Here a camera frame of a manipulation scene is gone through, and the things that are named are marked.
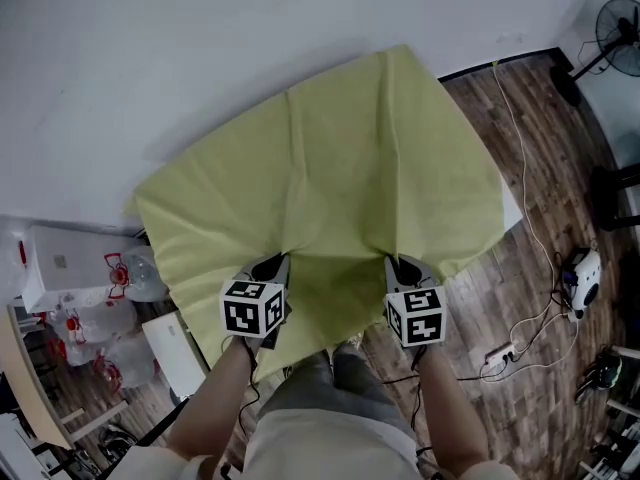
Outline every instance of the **yellow-green cloth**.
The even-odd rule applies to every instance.
[[[257,378],[382,317],[385,254],[444,278],[504,234],[500,174],[406,46],[306,80],[191,146],[135,191],[160,274],[209,364],[224,280],[291,254],[293,309]]]

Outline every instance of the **shoe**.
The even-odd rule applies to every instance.
[[[362,345],[362,339],[364,338],[364,331],[359,332],[358,334],[351,336],[346,343],[352,345],[356,350],[360,350],[360,346]]]

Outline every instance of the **white cable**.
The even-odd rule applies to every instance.
[[[502,99],[504,100],[505,104],[507,105],[507,109],[509,109],[509,114],[511,114],[511,121],[513,121],[513,127],[515,128],[516,133],[518,134],[518,139],[520,139],[520,150],[522,151],[522,163],[523,163],[523,165],[522,165],[522,209],[524,210],[524,216],[527,219],[527,223],[529,224],[529,229],[531,230],[531,234],[533,235],[534,240],[538,243],[538,245],[544,251],[544,255],[547,258],[547,262],[549,263],[549,267],[551,268],[551,291],[553,291],[553,289],[556,286],[556,269],[553,266],[553,262],[551,261],[551,258],[549,257],[549,253],[547,252],[547,249],[545,248],[544,244],[540,241],[540,239],[536,235],[536,232],[533,230],[533,224],[531,223],[531,218],[529,217],[529,211],[527,210],[527,153],[525,152],[525,149],[524,149],[524,139],[522,138],[522,134],[520,133],[520,128],[518,128],[518,123],[516,122],[516,117],[513,114],[513,110],[511,109],[511,104],[509,103],[509,100],[507,99],[507,95],[505,94],[504,90],[502,89],[502,85],[500,84],[500,80],[498,79],[498,72],[496,71],[496,64],[493,64],[493,77],[496,79],[496,84],[498,84],[498,89],[500,89],[500,93],[502,94]],[[533,322],[535,320],[538,320],[541,317],[546,316],[547,315],[547,311],[549,311],[549,308],[551,307],[551,303],[552,302],[553,301],[551,299],[549,299],[549,303],[547,304],[547,306],[540,313],[538,313],[536,316],[533,316],[533,317],[530,317],[530,318],[523,318],[522,320],[520,320],[519,322],[516,322],[515,324],[513,324],[511,326],[511,330],[509,331],[509,341],[513,344],[513,347],[514,347],[516,353],[522,354],[528,348],[528,346],[523,348],[522,350],[518,350],[517,348],[515,348],[515,341],[513,339],[513,332],[515,331],[516,327],[518,327],[520,324],[523,324],[525,322]]]
[[[529,368],[551,368],[552,366],[555,366],[558,363],[561,363],[567,357],[569,357],[569,354],[571,354],[571,350],[573,350],[573,346],[576,344],[576,341],[578,340],[578,330],[579,329],[580,329],[580,325],[576,322],[576,334],[573,336],[573,341],[571,342],[571,346],[569,347],[569,350],[567,350],[567,353],[564,356],[562,356],[560,359],[556,359],[553,363],[550,363],[550,364],[530,364],[528,366],[523,366],[522,368],[517,369],[515,372],[511,372],[509,375],[505,375],[504,377],[500,377],[499,379],[496,379],[496,380],[486,380],[486,379],[484,379],[482,377],[480,377],[480,380],[482,382],[484,382],[485,384],[497,384],[498,382],[502,382],[503,380],[507,380],[509,377],[513,377],[517,373],[520,373],[520,372],[523,372],[525,370],[528,370]]]
[[[551,325],[551,322],[553,322],[556,318],[558,318],[559,316],[564,316],[564,313],[558,313],[557,315],[551,317],[551,320],[549,320],[546,324],[544,324],[540,330],[536,333],[536,335],[533,337],[533,339],[527,344],[527,347],[522,351],[522,352],[518,352],[516,350],[516,352],[518,352],[519,354],[524,354],[524,352],[527,351],[527,349],[529,347],[531,347],[531,345],[533,345],[533,343],[542,335],[542,331],[544,331],[547,327],[549,327],[549,325]]]
[[[513,109],[511,108],[511,104],[509,103],[509,100],[507,99],[507,95],[505,94],[504,90],[502,89],[502,84],[500,84],[500,79],[498,78],[498,72],[496,70],[496,64],[493,64],[493,77],[496,79],[496,84],[498,85],[498,89],[500,89],[500,94],[502,94],[502,99],[504,100],[505,104],[507,105],[507,109],[509,110],[509,114],[511,115],[511,121],[513,122],[513,127],[516,130],[516,133],[518,134],[518,139],[520,140],[520,150],[522,151],[522,209],[524,211],[524,215],[527,219],[527,223],[529,224],[529,229],[531,230],[531,234],[533,235],[533,238],[535,239],[535,241],[538,243],[538,245],[542,248],[542,250],[544,251],[544,255],[545,258],[547,258],[547,262],[549,263],[549,267],[551,268],[551,292],[553,292],[553,290],[555,289],[556,286],[556,269],[553,266],[553,262],[551,261],[551,258],[549,257],[549,253],[547,252],[547,249],[545,248],[544,244],[540,241],[540,239],[538,238],[538,236],[536,235],[534,229],[533,229],[533,224],[531,223],[531,218],[529,217],[529,212],[527,210],[527,153],[525,151],[524,148],[524,139],[522,138],[522,134],[520,133],[520,128],[518,128],[518,123],[516,122],[516,117],[513,113]],[[549,311],[549,308],[551,307],[551,303],[553,302],[553,299],[550,298],[549,299],[549,303],[546,305],[546,307],[540,312],[538,313],[536,316],[534,317],[530,317],[530,318],[524,318],[518,322],[516,322],[515,324],[513,324],[513,326],[511,326],[511,330],[509,331],[509,340],[511,341],[512,344],[514,344],[514,340],[513,340],[513,331],[516,329],[516,327],[518,327],[520,324],[524,323],[524,322],[533,322],[535,320],[538,320],[541,317],[546,317],[547,312]],[[557,315],[555,315],[553,318],[551,318],[551,320],[549,320],[546,324],[544,324],[542,326],[542,328],[540,329],[540,331],[538,331],[538,334],[536,336],[534,336],[533,340],[531,340],[531,342],[522,350],[518,350],[515,348],[515,344],[513,345],[516,353],[522,354],[524,352],[527,351],[527,349],[533,344],[533,342],[538,339],[538,337],[542,334],[542,331],[548,326],[550,325],[556,318],[558,318],[559,316],[562,316],[562,313],[559,313]],[[551,368],[552,366],[557,365],[558,363],[564,361],[567,357],[569,357],[569,354],[571,354],[571,350],[573,350],[573,346],[575,345],[576,341],[578,340],[578,330],[579,330],[579,325],[576,322],[576,333],[575,336],[573,337],[573,341],[571,342],[571,346],[569,347],[569,350],[567,350],[566,354],[564,356],[562,356],[560,359],[557,359],[556,361],[554,361],[553,363],[550,364],[531,364],[528,366],[523,366],[522,368],[517,369],[514,372],[511,372],[510,374],[506,375],[505,377],[501,377],[499,379],[496,380],[486,380],[484,378],[482,378],[482,368],[480,368],[480,380],[482,382],[484,382],[485,384],[496,384],[498,382],[502,382],[503,380],[508,379],[509,377],[513,377],[514,375],[516,375],[517,373],[520,373],[524,370],[528,370],[530,368]]]

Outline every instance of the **baseboard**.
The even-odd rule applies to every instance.
[[[528,52],[528,53],[522,53],[520,55],[514,55],[513,57],[507,57],[505,59],[500,59],[500,63],[503,62],[511,62],[513,60],[519,60],[519,59],[526,59],[527,57],[534,57],[540,54],[547,54],[549,55],[555,62],[556,64],[562,66],[563,68],[565,68],[567,71],[573,71],[573,65],[571,64],[571,62],[569,61],[569,59],[567,59],[566,55],[562,52],[562,50],[558,47],[556,48],[547,48],[544,50],[536,50],[534,52]],[[480,64],[479,66],[474,66],[472,68],[468,68],[468,69],[463,69],[462,71],[458,71],[457,73],[451,73],[450,75],[446,75],[443,77],[438,78],[438,80],[440,82],[446,82],[447,80],[453,80],[454,78],[458,78],[464,75],[468,75],[469,73],[473,73],[475,71],[480,71],[481,69],[486,69],[488,67],[491,67],[492,63],[491,62],[487,62],[485,64]]]

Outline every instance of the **white box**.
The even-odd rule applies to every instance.
[[[142,330],[173,392],[181,399],[193,395],[209,369],[178,312],[145,322]]]
[[[220,316],[229,334],[266,338],[284,320],[284,285],[257,281],[225,281]]]
[[[388,293],[384,304],[389,325],[403,347],[444,341],[447,301],[443,286]]]
[[[24,240],[27,279],[22,300],[29,313],[91,307],[107,299],[113,283],[106,254],[123,253],[141,240],[126,236],[32,226]]]

